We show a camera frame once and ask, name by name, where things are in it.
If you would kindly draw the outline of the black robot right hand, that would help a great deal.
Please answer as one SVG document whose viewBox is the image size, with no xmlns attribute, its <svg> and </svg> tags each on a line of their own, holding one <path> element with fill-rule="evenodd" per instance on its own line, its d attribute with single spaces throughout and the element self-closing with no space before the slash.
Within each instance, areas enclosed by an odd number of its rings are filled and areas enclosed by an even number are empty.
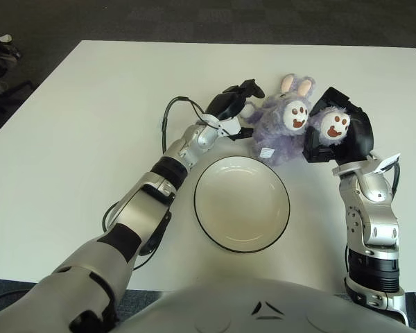
<svg viewBox="0 0 416 333">
<path fill-rule="evenodd" d="M 338 165 L 365 160 L 374 147 L 368 115 L 348 96 L 329 87 L 313 106 L 304 138 L 309 163 Z"/>
</svg>

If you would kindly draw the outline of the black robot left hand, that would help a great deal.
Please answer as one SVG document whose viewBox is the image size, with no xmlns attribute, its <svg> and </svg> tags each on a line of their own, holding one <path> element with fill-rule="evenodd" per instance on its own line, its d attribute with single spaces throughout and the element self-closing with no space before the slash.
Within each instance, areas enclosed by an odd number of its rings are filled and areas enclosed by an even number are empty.
<svg viewBox="0 0 416 333">
<path fill-rule="evenodd" d="M 263 90 L 255 83 L 255 79 L 245 80 L 241 85 L 225 89 L 214 97 L 208 105 L 202 120 L 213 126 L 219 137 L 228 137 L 235 141 L 252 136 L 251 128 L 243 128 L 237 116 L 245 107 L 250 97 L 262 99 Z"/>
</svg>

